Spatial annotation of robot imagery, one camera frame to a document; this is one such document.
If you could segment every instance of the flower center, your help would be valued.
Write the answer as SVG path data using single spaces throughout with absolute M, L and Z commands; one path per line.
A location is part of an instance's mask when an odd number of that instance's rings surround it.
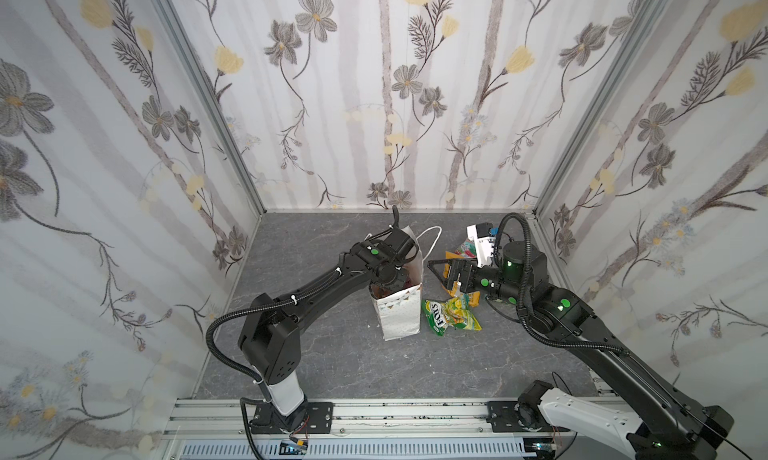
M 21 107 L 22 105 L 24 105 L 24 102 L 19 97 L 13 97 L 13 96 L 6 97 L 5 98 L 5 103 L 6 104 L 11 104 L 14 107 Z
M 56 407 L 48 407 L 45 410 L 43 410 L 44 420 L 51 420 L 55 416 L 56 416 Z

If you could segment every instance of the gray flower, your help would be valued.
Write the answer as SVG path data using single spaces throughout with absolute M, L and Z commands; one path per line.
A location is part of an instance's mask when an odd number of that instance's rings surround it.
M 315 32 L 315 38 L 321 42 L 328 40 L 328 32 L 336 31 L 336 23 L 328 18 L 333 12 L 331 0 L 299 0 L 299 4 L 308 13 L 296 14 L 296 26 L 304 33 Z
M 149 101 L 145 101 L 141 105 L 141 117 L 144 121 L 152 125 L 152 136 L 157 138 L 160 134 L 163 135 L 163 140 L 168 141 L 170 138 L 170 127 L 174 126 L 174 116 L 169 111 L 160 112 L 160 106 L 158 101 L 154 99 L 154 95 L 149 96 Z
M 197 134 L 198 137 L 200 136 L 200 121 L 191 120 L 190 112 L 188 112 L 186 108 L 179 105 L 179 109 L 176 110 L 174 116 L 176 117 L 176 125 L 179 126 L 179 133 L 186 133 L 190 143 L 194 140 L 195 134 Z
M 560 51 L 560 66 L 565 67 L 573 60 L 581 67 L 585 66 L 589 59 L 589 54 L 593 50 L 599 50 L 605 44 L 605 31 L 608 27 L 605 25 L 595 25 L 589 23 L 580 34 L 576 35 L 577 45 L 572 48 L 564 48 Z
M 379 182 L 377 184 L 371 183 L 371 193 L 368 194 L 368 198 L 371 200 L 376 200 L 377 198 L 386 198 L 386 193 L 389 190 L 389 187 L 384 185 L 384 182 Z
M 39 112 L 52 108 L 50 98 L 29 91 L 26 72 L 0 60 L 0 135 L 18 135 L 24 123 L 39 134 L 50 134 L 53 124 Z
M 239 255 L 245 251 L 245 235 L 240 232 L 237 225 L 232 225 L 232 231 L 229 238 L 226 239 L 226 244 L 229 246 L 232 255 Z
M 422 82 L 414 80 L 418 75 L 416 72 L 417 68 L 416 65 L 411 65 L 410 67 L 400 65 L 398 69 L 395 70 L 394 75 L 397 82 L 392 86 L 392 90 L 399 90 L 400 98 L 408 98 L 410 94 L 416 95 L 422 90 Z
M 270 56 L 270 63 L 280 65 L 280 60 L 285 57 L 288 62 L 296 64 L 296 50 L 294 48 L 301 46 L 301 37 L 296 32 L 296 27 L 292 23 L 281 22 L 278 24 L 277 20 L 273 20 L 270 38 L 275 44 L 264 48 L 264 53 Z
M 558 248 L 563 256 L 571 255 L 571 248 L 576 246 L 576 239 L 570 230 L 563 230 L 558 234 Z
M 420 104 L 424 105 L 422 115 L 427 115 L 429 112 L 434 111 L 435 115 L 442 117 L 442 112 L 446 111 L 448 107 L 440 103 L 441 99 L 442 92 L 440 91 L 440 87 L 425 88 L 422 92 L 422 96 L 418 100 Z
M 226 267 L 226 256 L 230 254 L 230 249 L 226 246 L 224 240 L 216 240 L 214 246 L 214 258 L 219 261 L 219 270 Z
M 556 224 L 565 225 L 571 219 L 571 211 L 565 204 L 562 204 L 559 209 L 554 211 L 554 222 Z
M 648 110 L 648 118 L 643 118 L 638 122 L 642 131 L 638 134 L 639 141 L 650 141 L 658 144 L 664 139 L 664 130 L 661 127 L 672 121 L 674 108 L 667 108 L 665 102 L 658 103 Z
M 389 204 L 400 208 L 410 208 L 412 205 L 411 192 L 404 192 L 402 190 L 392 192 L 392 196 L 389 197 Z
M 661 144 L 648 152 L 648 165 L 640 170 L 640 175 L 650 175 L 648 188 L 656 188 L 667 183 L 664 178 L 664 169 L 672 167 L 675 152 L 665 144 Z
M 43 188 L 32 177 L 22 172 L 27 165 L 27 154 L 21 148 L 0 140 L 0 222 L 21 215 L 16 206 L 16 195 L 37 195 Z
M 623 35 L 629 31 L 629 27 L 632 26 L 635 16 L 637 16 L 640 6 L 645 0 L 631 0 L 627 6 L 627 13 L 629 16 L 616 17 L 614 22 L 610 25 L 608 34 L 611 37 L 617 37 Z

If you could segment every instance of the gift bag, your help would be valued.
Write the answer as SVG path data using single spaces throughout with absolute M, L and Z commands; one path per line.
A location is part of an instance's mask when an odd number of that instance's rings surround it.
M 430 230 L 437 229 L 437 237 L 432 242 L 432 246 L 426 255 L 422 254 L 422 248 L 418 239 Z M 370 285 L 369 292 L 373 299 L 373 307 L 379 317 L 379 324 L 382 326 L 384 340 L 401 339 L 404 336 L 415 335 L 418 333 L 418 326 L 421 322 L 421 304 L 422 304 L 422 280 L 424 275 L 424 261 L 432 253 L 437 240 L 442 234 L 440 226 L 431 226 L 415 236 L 410 226 L 402 229 L 414 239 L 419 245 L 416 258 L 407 263 L 403 268 L 408 270 L 408 281 L 406 288 L 399 292 L 394 292 L 388 296 L 382 297 L 384 292 L 375 285 Z

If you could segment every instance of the gray table surface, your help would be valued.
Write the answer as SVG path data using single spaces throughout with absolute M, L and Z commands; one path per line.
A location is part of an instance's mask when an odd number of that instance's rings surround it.
M 401 213 L 400 225 L 420 234 L 440 225 L 442 236 L 430 260 L 445 258 L 466 238 L 466 226 L 484 221 L 498 224 L 501 214 Z M 230 310 L 248 307 L 262 292 L 278 296 L 327 271 L 342 251 L 368 233 L 392 222 L 380 214 L 267 214 L 246 259 Z M 511 222 L 507 232 L 522 233 Z M 425 250 L 432 235 L 424 235 Z M 424 297 L 448 298 L 439 282 L 426 275 Z M 513 314 L 510 305 L 501 305 Z M 570 353 L 536 342 L 516 323 L 500 317 L 484 302 L 473 309 L 482 331 L 449 327 L 444 337 L 429 329 L 422 315 L 421 331 L 385 342 L 367 289 L 331 308 L 302 334 L 302 358 L 296 370 L 309 398 L 451 398 L 518 396 L 535 379 L 552 381 L 556 371 L 576 396 L 596 395 L 586 365 Z M 244 363 L 236 338 L 243 320 L 220 328 L 218 347 Z M 195 398 L 260 398 L 247 376 L 216 359 L 208 362 Z

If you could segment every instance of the floral wallpaper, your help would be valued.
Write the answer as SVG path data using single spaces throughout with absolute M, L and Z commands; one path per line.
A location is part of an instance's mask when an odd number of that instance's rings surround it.
M 149 0 L 0 0 L 4 458 L 148 458 L 257 218 Z
M 172 0 L 267 207 L 536 205 L 645 0 Z
M 766 82 L 768 0 L 670 0 L 538 212 L 578 294 L 667 379 L 724 407 L 754 458 L 768 448 Z

